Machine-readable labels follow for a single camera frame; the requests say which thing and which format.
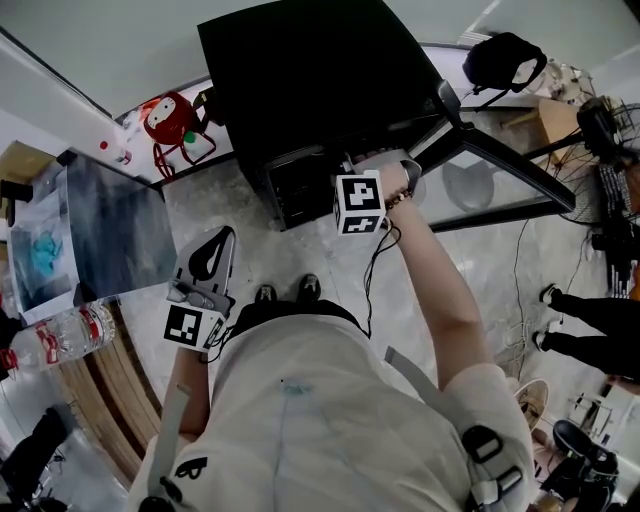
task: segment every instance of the black cable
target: black cable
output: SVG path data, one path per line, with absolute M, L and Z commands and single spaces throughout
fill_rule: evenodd
M 402 232 L 393 224 L 393 222 L 391 222 L 391 220 L 388 221 L 389 222 L 389 230 L 385 233 L 385 235 L 382 237 L 382 240 L 380 240 L 380 243 L 378 244 L 378 247 L 376 247 L 376 250 L 373 253 L 373 256 L 371 256 L 371 261 L 369 262 L 369 265 L 367 265 L 367 269 L 364 271 L 364 277 L 363 277 L 363 282 L 364 282 L 364 294 L 365 297 L 367 299 L 367 306 L 369 308 L 369 314 L 367 316 L 367 332 L 365 333 L 367 335 L 367 337 L 369 339 L 371 339 L 371 335 L 373 334 L 373 330 L 371 329 L 371 319 L 373 317 L 373 305 L 371 304 L 371 281 L 373 279 L 373 268 L 376 264 L 376 261 L 378 260 L 378 257 L 385 251 L 388 251 L 389 249 L 392 249 L 393 247 L 395 247 L 396 245 L 398 245 L 398 242 L 400 241 L 400 238 L 402 238 Z M 391 233 L 393 232 L 393 230 L 396 230 L 398 232 L 398 236 L 395 239 L 395 241 L 385 247 L 384 249 L 382 248 L 382 246 L 384 245 L 384 243 L 387 241 L 387 239 L 389 238 L 389 236 L 391 236 Z
M 522 231 L 520 231 L 520 236 L 518 237 L 518 244 L 516 245 L 516 260 L 513 264 L 513 277 L 516 282 L 516 296 L 518 298 L 518 308 L 520 309 L 520 322 L 523 326 L 524 330 L 524 310 L 522 309 L 522 301 L 520 300 L 520 285 L 518 284 L 518 258 L 520 256 L 520 241 L 522 240 L 522 235 L 524 235 L 524 230 L 529 224 L 531 219 L 527 219 L 522 226 Z M 522 358 L 522 362 L 520 363 L 520 368 L 518 369 L 518 381 L 520 381 L 520 377 L 522 376 L 522 368 L 524 367 L 524 356 Z
M 231 331 L 233 331 L 234 327 L 235 325 L 230 325 L 229 327 L 227 327 L 222 333 L 222 335 L 219 338 L 214 339 L 213 343 L 211 343 L 209 349 L 214 349 L 214 348 L 218 349 L 218 354 L 213 359 L 207 360 L 206 359 L 207 354 L 204 352 L 201 352 L 200 355 L 198 356 L 198 361 L 200 361 L 202 364 L 211 364 L 216 362 L 218 359 L 220 359 L 220 357 L 222 356 L 222 350 L 224 349 L 225 345 L 229 342 L 229 335 L 231 334 Z M 209 336 L 207 337 L 207 341 L 205 341 L 205 346 L 207 346 L 209 341 L 211 341 L 211 339 L 213 338 L 213 332 L 214 331 L 212 329 L 211 332 L 209 333 Z
M 573 280 L 578 275 L 578 270 L 580 270 L 580 265 L 582 264 L 582 253 L 584 252 L 584 244 L 586 244 L 587 240 L 589 240 L 590 234 L 591 232 L 587 232 L 586 236 L 584 237 L 584 240 L 582 241 L 582 244 L 580 244 L 580 258 L 578 259 L 578 265 L 576 266 L 576 270 L 574 271 L 573 275 L 571 276 L 571 280 L 569 281 L 569 286 L 567 286 L 567 291 L 566 291 L 567 294 L 569 293 L 569 290 L 571 290 L 571 285 L 573 284 Z
M 513 264 L 513 277 L 515 278 L 515 282 L 516 282 L 516 295 L 518 297 L 518 308 L 520 308 L 520 319 L 522 320 L 522 323 L 524 324 L 524 311 L 522 309 L 522 302 L 520 301 L 520 286 L 518 285 L 518 257 L 520 256 L 520 241 L 522 240 L 522 235 L 524 235 L 524 230 L 527 227 L 527 224 L 529 224 L 529 221 L 531 219 L 527 219 L 524 223 L 524 225 L 522 226 L 522 231 L 520 231 L 520 236 L 518 237 L 518 244 L 516 245 L 516 261 Z

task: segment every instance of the white cloth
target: white cloth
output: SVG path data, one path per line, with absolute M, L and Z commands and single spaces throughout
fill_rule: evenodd
M 232 340 L 207 428 L 178 449 L 170 478 L 184 501 L 202 512 L 464 510 L 470 480 L 458 434 L 383 382 L 367 342 L 346 320 L 310 315 L 278 318 Z M 444 392 L 517 441 L 529 484 L 531 438 L 502 370 L 468 368 Z M 146 496 L 154 448 L 129 510 Z

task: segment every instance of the sneaker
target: sneaker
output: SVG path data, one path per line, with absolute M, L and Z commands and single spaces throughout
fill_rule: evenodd
M 549 304 L 551 304 L 551 301 L 553 300 L 553 295 L 556 292 L 562 294 L 562 290 L 558 288 L 555 285 L 555 283 L 550 284 L 540 292 L 540 302 L 544 302 L 548 306 Z
M 277 302 L 278 294 L 276 293 L 276 289 L 270 284 L 263 284 L 256 293 L 256 298 L 254 302 L 256 304 L 260 304 L 261 302 Z
M 316 302 L 320 299 L 322 287 L 318 276 L 307 274 L 302 278 L 298 285 L 298 298 L 296 302 Z
M 544 339 L 546 338 L 547 333 L 546 332 L 540 332 L 540 331 L 536 331 L 533 333 L 533 336 L 531 337 L 531 340 L 533 341 L 533 344 L 536 346 L 536 348 L 540 351 L 540 352 L 547 352 L 547 350 L 544 348 L 543 343 L 544 343 Z

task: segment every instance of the white marker cube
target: white marker cube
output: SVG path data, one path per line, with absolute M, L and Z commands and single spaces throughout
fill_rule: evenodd
M 151 330 L 156 339 L 208 352 L 224 323 L 224 316 L 217 311 L 165 300 L 158 310 L 158 321 L 153 323 Z
M 371 234 L 380 229 L 387 214 L 380 173 L 338 176 L 333 212 L 340 235 Z

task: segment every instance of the marble floor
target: marble floor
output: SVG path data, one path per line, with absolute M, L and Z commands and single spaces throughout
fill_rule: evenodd
M 229 160 L 178 180 L 164 188 L 167 209 L 179 252 L 191 239 L 227 224 L 236 231 L 237 251 L 230 295 L 237 301 L 233 323 L 243 305 L 251 302 L 262 283 L 274 285 L 283 298 L 293 298 L 300 276 L 313 272 L 321 280 L 323 297 L 351 311 L 365 325 L 367 305 L 363 274 L 379 236 L 339 237 L 331 216 L 287 232 L 278 231 L 267 210 L 240 172 Z M 421 205 L 425 218 L 434 205 Z M 562 417 L 569 399 L 580 391 L 595 391 L 603 375 L 570 358 L 541 354 L 530 342 L 523 343 L 523 323 L 517 301 L 514 263 L 523 222 L 443 233 L 438 239 L 479 304 L 491 351 L 505 371 L 522 383 L 545 378 L 552 388 L 549 420 Z M 560 217 L 527 223 L 518 257 L 518 284 L 525 331 L 544 327 L 554 318 L 538 302 L 539 291 L 549 282 L 568 285 L 587 231 Z M 584 297 L 604 296 L 604 261 L 583 252 L 582 263 L 571 292 Z M 149 326 L 158 318 L 158 306 L 166 297 L 166 285 L 137 290 L 120 297 L 123 315 L 140 359 L 160 398 L 166 392 L 175 346 L 152 339 Z M 386 252 L 376 264 L 371 293 L 373 336 L 371 344 L 382 358 L 388 345 L 410 357 L 431 376 L 435 375 L 429 331 L 415 300 L 400 252 Z M 592 332 L 581 322 L 567 318 L 565 330 Z M 216 371 L 215 363 L 210 372 Z

